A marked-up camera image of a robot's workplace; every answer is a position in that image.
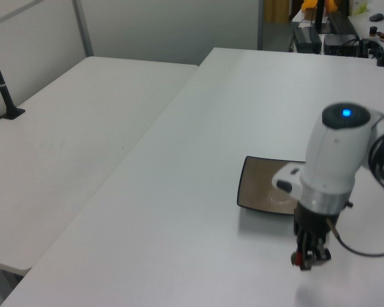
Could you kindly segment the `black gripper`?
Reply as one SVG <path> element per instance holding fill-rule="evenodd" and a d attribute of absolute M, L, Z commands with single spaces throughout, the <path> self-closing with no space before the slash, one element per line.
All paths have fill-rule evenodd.
<path fill-rule="evenodd" d="M 294 210 L 294 234 L 297 238 L 298 262 L 301 271 L 309 271 L 314 266 L 314 250 L 316 250 L 318 262 L 331 260 L 330 251 L 324 246 L 330 231 L 327 219 L 336 224 L 339 214 L 318 214 L 298 202 Z"/>

